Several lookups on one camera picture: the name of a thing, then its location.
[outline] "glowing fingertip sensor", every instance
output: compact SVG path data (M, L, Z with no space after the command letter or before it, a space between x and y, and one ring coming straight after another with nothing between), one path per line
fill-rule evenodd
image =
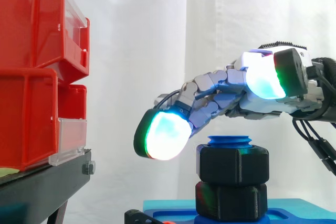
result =
M276 72L273 55L255 61L247 69L246 82L251 91L260 98L271 100L286 97Z
M178 114L150 109L135 132L134 150L139 156L169 160L182 151L191 132L188 121Z

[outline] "bolt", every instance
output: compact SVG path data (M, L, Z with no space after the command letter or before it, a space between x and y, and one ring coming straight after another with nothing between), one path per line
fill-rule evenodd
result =
M96 163L95 161L87 161L86 164L83 165L83 173L86 175L93 175L96 171Z

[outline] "black hexagonal nut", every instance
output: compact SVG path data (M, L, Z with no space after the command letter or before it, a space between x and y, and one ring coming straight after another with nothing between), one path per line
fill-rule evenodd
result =
M196 211L221 222L252 222L267 212L267 188L258 186L216 186L205 182L196 185Z
M197 147L197 174L201 181L226 186L259 185L269 180L269 155L265 148Z

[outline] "green led light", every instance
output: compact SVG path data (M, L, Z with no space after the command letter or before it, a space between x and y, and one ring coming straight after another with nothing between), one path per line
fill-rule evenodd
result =
M286 96L275 70L273 55L255 61L247 69L246 82L251 91L260 98L271 100Z
M172 159L184 148L191 132L187 120L161 111L155 115L147 131L145 150L151 158Z

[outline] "blue threaded cap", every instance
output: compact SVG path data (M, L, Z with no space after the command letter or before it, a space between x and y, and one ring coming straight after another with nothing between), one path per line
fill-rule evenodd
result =
M242 149L251 148L251 139L248 136L209 136L208 145L213 148Z

